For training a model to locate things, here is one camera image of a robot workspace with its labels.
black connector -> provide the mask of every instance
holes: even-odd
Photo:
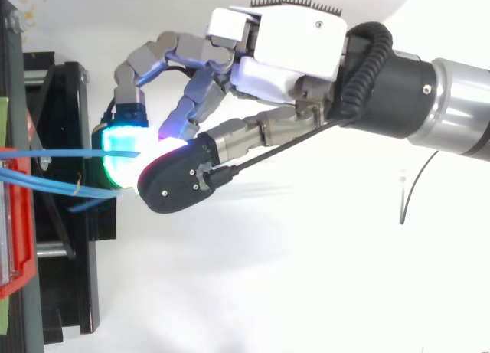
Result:
[[[148,127],[145,106],[141,103],[116,104],[113,125]]]

metal rod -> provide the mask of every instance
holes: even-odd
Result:
[[[39,87],[46,79],[47,70],[24,71],[24,84],[26,87]]]
[[[55,242],[40,242],[37,245],[38,258],[42,257],[65,257],[67,251],[65,250],[63,243],[60,241]]]

black panel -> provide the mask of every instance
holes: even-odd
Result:
[[[51,73],[47,74],[42,87],[26,89],[30,98],[28,108],[31,115],[38,117],[38,136],[45,149],[87,148],[87,92],[80,80],[82,70],[73,62],[51,66]],[[33,164],[33,168],[38,168],[34,160]],[[90,161],[82,158],[52,158],[47,171],[37,170],[36,174],[70,183],[77,183],[81,178],[82,185],[93,185]],[[34,193],[34,208],[39,209],[35,217],[38,242],[63,240],[66,234],[74,251],[72,259],[39,259],[45,343],[62,342],[62,327],[80,326],[82,334],[89,334],[100,323],[93,239],[94,234],[99,234],[98,213],[103,206],[77,214],[67,210],[82,201],[75,197]],[[53,214],[53,209],[47,211],[51,205],[58,216]],[[57,218],[61,224],[56,226]],[[105,220],[105,224],[115,230],[115,217]]]
[[[54,65],[54,52],[24,53],[24,70],[47,70]]]

red container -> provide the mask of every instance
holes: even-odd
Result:
[[[0,148],[0,152],[14,149]],[[31,174],[29,158],[2,162],[8,168]],[[0,299],[25,286],[36,274],[31,190],[0,182]]]

yellow sticker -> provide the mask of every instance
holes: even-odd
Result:
[[[0,299],[0,335],[7,335],[8,328],[8,297]]]

